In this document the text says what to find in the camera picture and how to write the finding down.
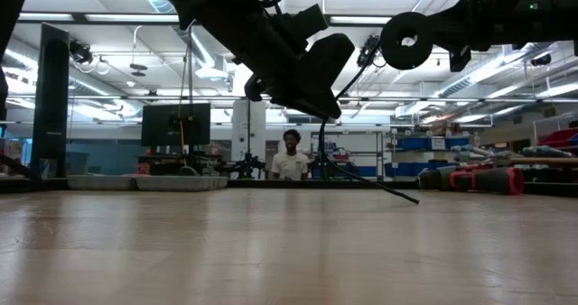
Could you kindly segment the black monitor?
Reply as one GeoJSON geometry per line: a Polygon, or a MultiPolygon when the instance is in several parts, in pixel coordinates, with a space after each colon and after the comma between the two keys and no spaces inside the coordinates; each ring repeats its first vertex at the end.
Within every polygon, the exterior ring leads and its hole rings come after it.
{"type": "Polygon", "coordinates": [[[210,143],[210,104],[144,106],[142,146],[210,143]]]}

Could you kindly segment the grey tool kit case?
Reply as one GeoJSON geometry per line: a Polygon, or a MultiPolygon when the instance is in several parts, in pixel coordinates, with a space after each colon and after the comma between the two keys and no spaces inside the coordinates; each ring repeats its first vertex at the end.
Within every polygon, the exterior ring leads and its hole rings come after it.
{"type": "Polygon", "coordinates": [[[72,175],[67,178],[71,189],[77,190],[141,190],[197,192],[225,189],[226,177],[146,176],[146,175],[72,175]]]}

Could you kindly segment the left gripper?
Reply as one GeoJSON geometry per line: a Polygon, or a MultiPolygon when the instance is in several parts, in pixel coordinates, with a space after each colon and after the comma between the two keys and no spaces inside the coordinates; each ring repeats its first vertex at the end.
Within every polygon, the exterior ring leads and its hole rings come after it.
{"type": "Polygon", "coordinates": [[[308,46],[316,34],[316,6],[296,13],[267,9],[278,0],[198,0],[198,23],[230,50],[252,74],[245,96],[319,118],[341,114],[331,87],[355,51],[343,33],[308,46]]]}

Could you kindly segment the shelf with blue bins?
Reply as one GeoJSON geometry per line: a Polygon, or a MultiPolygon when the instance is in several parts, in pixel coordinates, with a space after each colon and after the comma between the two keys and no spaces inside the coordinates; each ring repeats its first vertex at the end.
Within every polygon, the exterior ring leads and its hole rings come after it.
{"type": "Polygon", "coordinates": [[[420,172],[456,165],[451,148],[470,142],[468,135],[433,136],[430,132],[392,130],[384,137],[384,177],[393,181],[410,180],[420,172]]]}

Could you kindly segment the red cordless drill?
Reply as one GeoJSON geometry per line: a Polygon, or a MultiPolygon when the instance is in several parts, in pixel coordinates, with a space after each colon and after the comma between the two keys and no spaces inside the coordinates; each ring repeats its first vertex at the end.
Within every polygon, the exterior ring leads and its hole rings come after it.
{"type": "Polygon", "coordinates": [[[522,170],[515,167],[444,166],[422,171],[417,176],[420,189],[443,191],[485,191],[520,195],[525,189],[522,170]]]}

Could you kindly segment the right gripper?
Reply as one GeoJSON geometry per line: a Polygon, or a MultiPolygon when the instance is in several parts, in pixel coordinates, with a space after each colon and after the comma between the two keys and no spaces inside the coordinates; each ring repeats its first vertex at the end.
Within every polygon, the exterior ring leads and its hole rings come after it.
{"type": "Polygon", "coordinates": [[[466,0],[427,16],[433,43],[449,51],[451,72],[461,72],[471,60],[471,49],[486,51],[491,45],[513,44],[521,49],[530,42],[530,26],[515,16],[520,0],[466,0]]]}

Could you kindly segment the person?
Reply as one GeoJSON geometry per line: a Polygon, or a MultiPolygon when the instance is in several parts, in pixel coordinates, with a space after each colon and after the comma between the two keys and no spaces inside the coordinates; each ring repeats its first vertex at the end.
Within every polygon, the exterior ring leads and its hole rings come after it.
{"type": "Polygon", "coordinates": [[[272,160],[271,173],[274,180],[306,180],[308,157],[297,151],[301,141],[298,131],[290,129],[283,134],[285,151],[277,153],[272,160]]]}

